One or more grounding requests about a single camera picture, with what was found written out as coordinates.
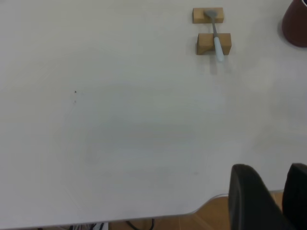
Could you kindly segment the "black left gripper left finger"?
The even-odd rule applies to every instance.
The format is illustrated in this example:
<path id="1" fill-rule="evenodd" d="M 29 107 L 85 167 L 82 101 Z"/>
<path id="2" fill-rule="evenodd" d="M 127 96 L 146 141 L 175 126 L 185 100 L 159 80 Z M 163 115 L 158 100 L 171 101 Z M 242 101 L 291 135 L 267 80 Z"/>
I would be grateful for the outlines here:
<path id="1" fill-rule="evenodd" d="M 235 164 L 228 194 L 230 229 L 293 230 L 259 174 L 250 166 Z"/>

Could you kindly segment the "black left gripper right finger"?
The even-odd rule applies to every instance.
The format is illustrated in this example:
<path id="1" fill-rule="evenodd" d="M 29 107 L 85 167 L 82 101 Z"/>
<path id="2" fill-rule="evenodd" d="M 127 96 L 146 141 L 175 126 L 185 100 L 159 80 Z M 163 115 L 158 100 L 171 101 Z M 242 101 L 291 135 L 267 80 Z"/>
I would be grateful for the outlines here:
<path id="1" fill-rule="evenodd" d="M 283 191 L 283 214 L 297 230 L 307 228 L 307 166 L 293 163 Z"/>

